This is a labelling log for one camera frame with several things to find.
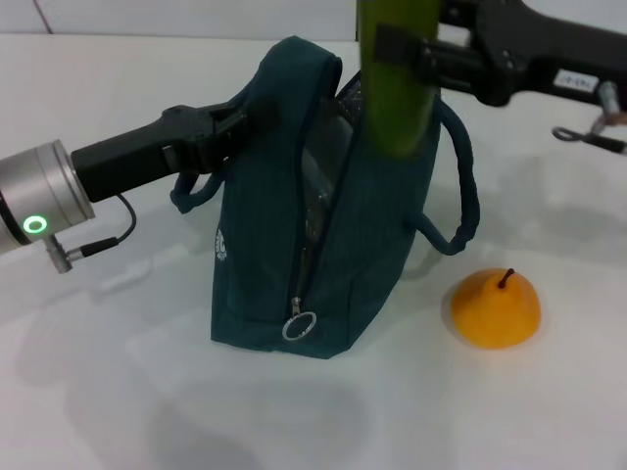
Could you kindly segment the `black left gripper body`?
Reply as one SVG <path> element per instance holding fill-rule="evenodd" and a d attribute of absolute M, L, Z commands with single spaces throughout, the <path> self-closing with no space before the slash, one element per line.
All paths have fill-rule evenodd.
<path fill-rule="evenodd" d="M 210 151 L 216 124 L 228 105 L 175 106 L 143 126 L 75 150 L 77 178 L 90 201 L 103 201 L 180 172 L 207 173 L 217 166 Z"/>

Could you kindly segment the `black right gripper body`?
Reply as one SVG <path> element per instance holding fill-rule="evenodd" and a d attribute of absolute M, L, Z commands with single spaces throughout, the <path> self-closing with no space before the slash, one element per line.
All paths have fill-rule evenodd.
<path fill-rule="evenodd" d="M 627 109 L 627 34 L 550 18 L 522 0 L 479 0 L 471 44 L 486 61 L 475 85 L 483 104 L 532 91 L 597 105 L 612 82 Z"/>

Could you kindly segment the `green cucumber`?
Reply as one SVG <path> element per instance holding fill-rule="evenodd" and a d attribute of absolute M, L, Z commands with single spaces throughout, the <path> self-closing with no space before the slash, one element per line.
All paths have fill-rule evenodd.
<path fill-rule="evenodd" d="M 417 150 L 436 90 L 414 71 L 424 40 L 437 37 L 441 0 L 359 0 L 358 38 L 365 125 L 386 154 Z"/>

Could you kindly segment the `clear plastic lidded container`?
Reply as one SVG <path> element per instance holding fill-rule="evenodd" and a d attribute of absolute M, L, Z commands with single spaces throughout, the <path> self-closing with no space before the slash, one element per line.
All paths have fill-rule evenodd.
<path fill-rule="evenodd" d="M 302 153 L 307 242 L 319 240 L 353 137 L 353 127 L 341 115 L 318 117 Z"/>

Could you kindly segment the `dark teal fabric bag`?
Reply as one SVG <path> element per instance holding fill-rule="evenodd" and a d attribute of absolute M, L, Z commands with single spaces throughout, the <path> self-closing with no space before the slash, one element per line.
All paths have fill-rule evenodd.
<path fill-rule="evenodd" d="M 458 115 L 436 99 L 416 156 L 396 160 L 370 141 L 360 113 L 319 240 L 305 227 L 302 153 L 321 104 L 359 96 L 361 81 L 339 82 L 342 62 L 297 36 L 276 43 L 233 98 L 277 102 L 281 118 L 204 187 L 180 175 L 170 197 L 190 212 L 215 194 L 221 210 L 215 242 L 211 337 L 236 348 L 330 358 L 348 350 L 384 306 L 416 235 L 445 256 L 474 237 L 480 206 L 473 152 Z M 424 213 L 440 134 L 458 160 L 461 218 L 451 239 Z"/>

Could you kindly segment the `yellow orange pear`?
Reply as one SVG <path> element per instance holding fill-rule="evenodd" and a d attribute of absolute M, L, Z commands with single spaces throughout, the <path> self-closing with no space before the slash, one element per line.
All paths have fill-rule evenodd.
<path fill-rule="evenodd" d="M 532 283 L 513 268 L 488 268 L 464 278 L 450 301 L 453 326 L 484 350 L 515 347 L 539 330 L 542 309 Z"/>

